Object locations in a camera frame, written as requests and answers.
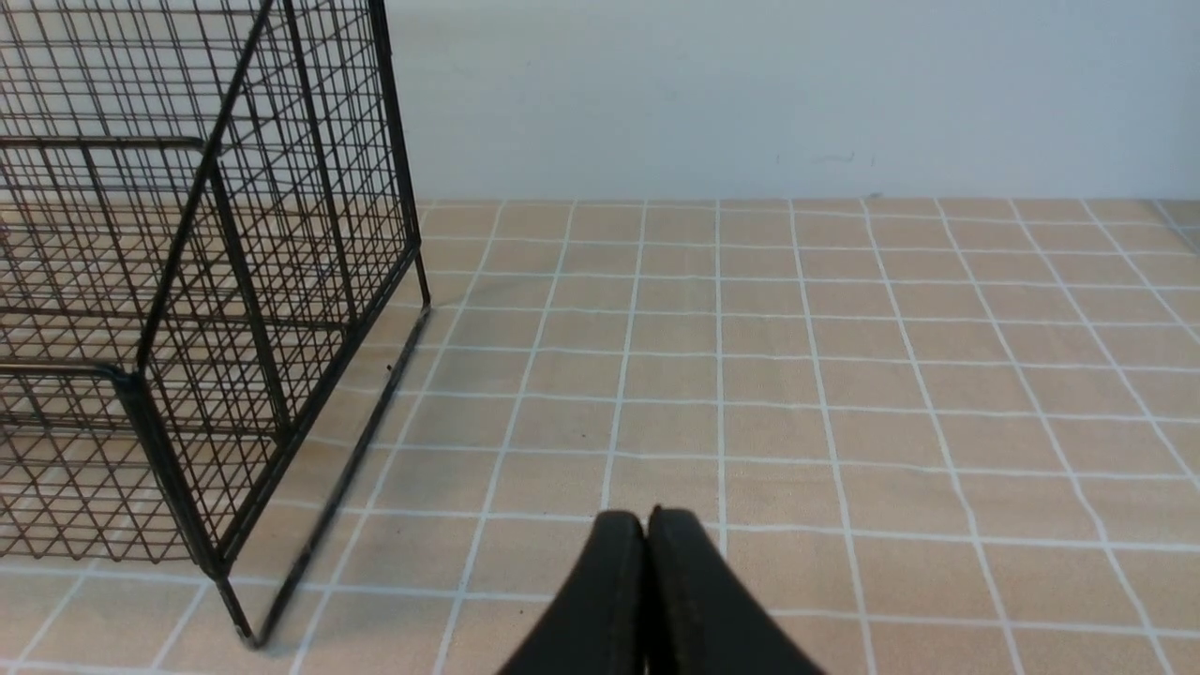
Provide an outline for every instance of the black wire cage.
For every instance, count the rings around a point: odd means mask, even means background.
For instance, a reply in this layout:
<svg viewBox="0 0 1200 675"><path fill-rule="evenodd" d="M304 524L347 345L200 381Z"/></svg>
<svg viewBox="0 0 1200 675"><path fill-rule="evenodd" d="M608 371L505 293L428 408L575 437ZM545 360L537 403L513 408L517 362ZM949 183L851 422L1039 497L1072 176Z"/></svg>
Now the black wire cage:
<svg viewBox="0 0 1200 675"><path fill-rule="evenodd" d="M382 0L0 7L0 555L190 558L269 639L430 294ZM389 295L424 307L253 629L234 560Z"/></svg>

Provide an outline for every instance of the black metal wire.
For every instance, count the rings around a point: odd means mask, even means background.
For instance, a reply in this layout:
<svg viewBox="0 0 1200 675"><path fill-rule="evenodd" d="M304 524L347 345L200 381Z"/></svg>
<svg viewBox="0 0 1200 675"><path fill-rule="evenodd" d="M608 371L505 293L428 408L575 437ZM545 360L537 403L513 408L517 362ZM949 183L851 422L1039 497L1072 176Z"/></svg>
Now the black metal wire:
<svg viewBox="0 0 1200 675"><path fill-rule="evenodd" d="M0 555L227 586L414 264L428 305L382 2L10 0L0 103Z"/></svg>

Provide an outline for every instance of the white grout line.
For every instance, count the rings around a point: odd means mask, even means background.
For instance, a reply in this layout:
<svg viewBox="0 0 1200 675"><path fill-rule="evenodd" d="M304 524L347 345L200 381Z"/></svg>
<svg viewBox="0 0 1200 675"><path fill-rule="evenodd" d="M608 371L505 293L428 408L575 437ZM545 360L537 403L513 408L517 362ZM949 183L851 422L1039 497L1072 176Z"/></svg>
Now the white grout line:
<svg viewBox="0 0 1200 675"><path fill-rule="evenodd" d="M875 645L871 640L871 625L866 621L866 595L863 591L863 575L858 568L858 554L854 550L854 536L850 521L850 498L841 480L841 464L838 458L838 444L833 435L833 420L829 417L829 401L826 398L824 380L821 377L821 358L817 352L817 336L812 328L812 315L809 313L809 292L804 281L804 268L800 264L800 250L796 245L797 234L794 214L792 214L792 251L796 257L796 276L799 283L800 303L804 310L804 325L809 340L809 358L812 360L812 375L817 387L817 404L821 410L821 424L826 435L826 452L829 455L829 467L833 473L834 489L838 492L838 512L841 518L841 536L846 545L846 560L850 563L850 579L854 590L854 607L858 609L859 632L863 634L863 653L866 659L868 675L876 675Z"/></svg>
<svg viewBox="0 0 1200 675"><path fill-rule="evenodd" d="M554 279L550 283L550 293L546 295L546 305L542 307L541 317L538 321L538 333L533 340L533 351L529 352L529 358L526 359L524 374L521 376L521 387L517 390L517 399L512 405L512 412L509 416L509 426L504 432L504 443L500 446L500 452L496 455L496 464L492 467L492 477L487 483L487 494L484 497L484 513L475 525L475 534L470 542L470 550L467 552L467 562L463 565L462 577L458 579L458 592L455 595L454 604L450 607L450 616L446 619L445 631L442 633L442 644L438 646L438 657L433 664L433 674L440 675L442 670L445 668L446 657L450 653L450 643L454 638L455 628L458 625L458 614L462 611L462 603L467 593L467 589L470 585L470 575L475 569L475 560L479 556L479 546L484 539L484 528L487 526L487 518L492 510L492 502L496 500L496 489L500 482L500 471L504 466L504 456L508 453L509 447L512 444L512 434L516 431L517 416L521 412L522 399L524 398L526 389L529 386L529 374L533 372L534 354L538 351L538 346L541 344L542 334L546 331L546 319L550 317L550 304L554 298L554 289L558 286L559 274L563 271L563 263L566 261L566 243L571 238L571 225L575 220L575 209L577 204L571 204L571 210L566 216L566 237L563 240L562 249L558 252L558 265L554 269ZM638 258L637 264L641 264L641 258Z"/></svg>
<svg viewBox="0 0 1200 675"><path fill-rule="evenodd" d="M637 234L637 265L634 268L634 283L629 292L629 311L625 318L625 344L620 352L620 371L617 375L617 399L612 411L612 426L608 430L608 450L605 453L604 480L600 484L600 510L608 508L612 498L612 468L617 461L617 441L620 435L620 414L625 407L625 378L629 374L629 357L634 353L634 321L637 310L637 293L642 279L642 257L646 252L646 203L642 203L642 222Z"/></svg>
<svg viewBox="0 0 1200 675"><path fill-rule="evenodd" d="M721 202L716 202L716 214L713 223L713 239L718 251L721 246ZM728 496L725 490L725 341L722 336L724 318L721 316L721 255L713 256L713 271L716 280L714 289L714 310L716 311L716 546L721 557L730 555Z"/></svg>
<svg viewBox="0 0 1200 675"><path fill-rule="evenodd" d="M947 226L947 234L949 235L949 226ZM871 245L874 246L875 233L871 229L870 216L866 216L866 235L871 239ZM875 261L880 265L880 274L886 276L887 270L883 267L883 257L880 255L878 250L875 251ZM971 269L966 268L966 261L962 259L961 255L959 256L959 261L964 264L967 275L973 279ZM900 304L896 301L895 291L892 288L890 283L887 285L887 291L888 299L892 301L892 310L895 312L896 325L900 328L900 338L904 340L905 352L907 352L908 358L911 359L912 372L917 378L917 388L920 390L920 399L925 404L925 410L929 412L930 422L934 424L934 432L937 436L937 446L942 452L942 460L949 468L950 484L954 488L954 494L959 498L959 503L962 506L962 510L966 512L967 530L971 532L971 544L974 548L976 556L979 558L979 567L983 572L984 583L988 585L988 593L991 596L992 607L996 610L996 616L1000 619L1001 629L1004 632L1004 643L1008 644L1008 656L1012 658L1013 668L1015 669L1016 675L1024 675L1025 665L1021 663L1021 655L1016 649L1016 638L1013 635L1013 627L1008 620L1008 610L1004 608L1003 599L1001 599L1000 589L996 585L996 578L991 572L991 565L988 562L988 554L984 551L983 542L979 538L979 524L976 520L974 508L972 508L971 502L967 501L967 496L962 491L962 482L959 480L959 473L954 467L954 458L950 454L949 443L946 441L942 420L937 417L936 408L934 407L934 399L930 396L929 388L925 386L924 374L920 371L920 365L917 364L917 353L912 347L912 341L908 339L908 329L905 328L904 316L900 312Z"/></svg>
<svg viewBox="0 0 1200 675"><path fill-rule="evenodd" d="M1009 201L1009 205L1013 209L1013 213L1016 215L1016 217L1020 219L1021 216L1020 211L1016 209L1016 204ZM1037 246L1038 245L1037 240L1033 239L1033 235L1030 234L1028 229L1025 228L1024 223L1021 225L1021 227L1022 229L1025 229L1026 238L1028 238L1030 241L1034 246ZM1051 271L1054 271L1055 277L1057 279L1058 277L1057 271L1056 270ZM984 298L983 291L978 289L977 292L979 295L979 301L983 303L984 310L988 311L989 316L992 316L991 306L988 304L986 298ZM1070 292L1066 291L1064 288L1063 294L1067 295L1067 299L1070 301L1072 307L1074 307L1074 311L1079 315L1079 317L1086 322L1087 317L1084 315L1082 310L1080 310L1079 305L1075 303L1075 298L1070 294ZM1050 420L1046 418L1045 411L1042 408L1042 402L1038 400L1037 394L1033 390L1033 387L1030 384L1028 378L1025 376L1025 371L1020 366L1015 365L1016 357L1013 353L1012 348L1009 347L1008 341L1004 339L1004 335L1000 331L998 325L996 327L996 333L1000 339L1001 347L1004 348L1004 353L1014 362L1013 369L1016 372L1016 377L1021 383L1021 388L1024 389L1026 398L1028 398L1030 401L1033 404L1034 411L1038 413L1042 420L1042 428L1045 431L1046 436L1050 438L1050 446L1054 448L1055 454L1058 456L1058 461L1062 464L1063 468L1066 468L1068 472L1072 473L1070 476L1068 476L1068 479L1070 480L1072 484L1072 489L1075 492L1075 497L1080 501L1080 503L1087 510L1088 515L1092 518L1092 524L1096 527L1096 532L1100 538L1100 543L1104 544L1103 550L1105 556L1108 557L1109 565L1112 567L1112 571L1116 574L1117 580L1121 583L1122 589L1126 591L1126 595L1129 597L1129 601L1132 602L1134 609L1138 611L1138 616L1141 621L1142 627L1148 632L1152 626L1150 617L1146 614L1146 609L1145 607L1142 607L1141 601L1138 598L1138 595L1134 592L1133 586L1129 584L1129 580L1126 578L1124 571L1121 569L1121 565L1120 562L1117 562L1116 555L1112 552L1112 546L1109 545L1109 533L1108 528L1104 525L1104 520L1100 518L1099 513L1097 513L1096 508L1092 507L1092 503L1087 500L1087 496L1084 494L1084 488L1080 484L1079 478L1074 476L1074 467L1072 466L1070 460L1067 459L1067 454L1062 449L1062 444L1058 441L1058 435L1054 430L1054 425L1051 425ZM1096 340L1096 342L1100 346L1102 350L1105 350L1104 345L1099 340L1099 335L1096 334L1096 330L1091 330L1091 333L1093 340ZM1163 646L1153 637L1151 637L1150 640L1153 644L1154 653L1158 656L1159 661L1163 664L1163 669L1168 674L1170 674L1171 665L1166 661L1166 655L1165 652L1163 652Z"/></svg>
<svg viewBox="0 0 1200 675"><path fill-rule="evenodd" d="M504 213L504 203L502 202L499 208L496 209L496 220L492 222L492 233L500 225L500 214ZM482 257L480 258L480 267L482 267L484 261L487 259L487 255L491 251L491 241L484 247ZM479 280L479 273L476 270L475 276L472 277L470 282L467 285L466 293L469 295L470 291L474 289L475 282ZM458 319L462 317L463 307L458 307L455 311L454 319L451 319L449 328L446 329L446 341L449 336L454 334L455 328L458 325ZM396 461L396 455L400 453L401 444L404 436L408 435L408 429L416 419L416 413L421 407L421 401L425 399L425 389L433 382L433 376L438 370L438 364L442 362L442 354L445 352L445 341L442 347L438 348L437 354L433 357L433 363L430 364L430 371L425 375L425 387L421 392L416 394L416 400L413 401L412 408L408 411L408 418L404 420L403 428L400 430L400 435L396 437L396 443L388 453L388 459L384 461L383 467L379 470L379 477L376 478L374 488L371 490L371 496L367 498L367 508L373 508L376 501L379 498L379 494L383 492L383 486L386 483L388 473L391 471L392 464ZM342 555L337 561L337 567L334 568L334 574L330 578L331 584L337 584L342 578L342 572L344 572L347 563L349 563L350 555L354 551L354 545L359 540L359 536L362 533L362 528L366 526L367 516L360 515L359 521L354 526L354 531L350 533L350 539L347 542L346 548L342 550ZM317 603L317 609L313 611L312 619L308 620L308 626L305 628L304 638L300 640L300 646L296 649L295 658L292 661L292 668L289 669L290 675L299 675L300 668L304 665L305 656L308 653L308 649L312 646L312 640L317 633L317 626L320 623L322 614L325 611L325 607L329 604L329 599L332 596L332 591L326 590L322 593L320 601Z"/></svg>

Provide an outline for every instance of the cage leg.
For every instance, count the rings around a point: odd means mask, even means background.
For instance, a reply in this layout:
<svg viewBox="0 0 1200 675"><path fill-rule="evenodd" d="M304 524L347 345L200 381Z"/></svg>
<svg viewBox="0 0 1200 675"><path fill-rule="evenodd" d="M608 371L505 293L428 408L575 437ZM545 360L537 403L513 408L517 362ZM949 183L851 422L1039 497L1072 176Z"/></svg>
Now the cage leg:
<svg viewBox="0 0 1200 675"><path fill-rule="evenodd" d="M418 257L416 262L420 264L420 257ZM420 274L424 279L422 271L418 271L418 274ZM362 464L362 459L366 458L367 449L371 447L371 441L374 440L379 424L383 422L384 416L388 414L388 408L391 407L391 400L396 394L397 387L400 387L400 381L404 375L404 370L408 368L408 363L412 360L413 352L416 351L416 342L421 339L421 333L425 330L426 323L428 323L430 313L431 309L428 304L426 304L426 306L421 309L421 313L418 317L416 323L413 325L413 329L408 333L408 339L404 341L404 348L401 350L400 356L396 358L396 363L392 364L391 375L384 384L383 393L379 395L379 400L376 402L374 408L372 408L366 428L362 429L362 434L359 435L359 440L354 444L354 450L350 453L349 459L346 460L346 466L342 468L342 473L337 477L337 483L334 484L334 489L330 492L329 498L325 501L325 506L322 507L320 515L317 518L317 522L313 525L312 532L310 532L304 548L300 549L300 552L292 562L292 568L288 571L288 575L283 579L283 584L280 585L278 591L276 591L275 597L271 599L271 604L266 610L266 616L263 619L263 623L257 631L253 629L246 620L246 613L242 609L241 602L238 599L238 593L230 584L229 566L227 565L220 573L211 575L212 580L216 581L217 592L221 593L221 599L224 602L226 609L229 611L229 619L233 620L234 627L238 629L238 635L250 649L262 649L270 641L271 635L278 627L280 620L283 617L284 610L287 610L288 601L290 601L292 596L295 595L296 589L300 586L300 581L308 571L308 566L312 563L313 558L317 557L317 552L320 550L320 545L325 539L325 533L329 532L330 526L337 518L337 509L341 507L347 492L349 492L350 486L354 484L354 477L359 471L359 466Z"/></svg>

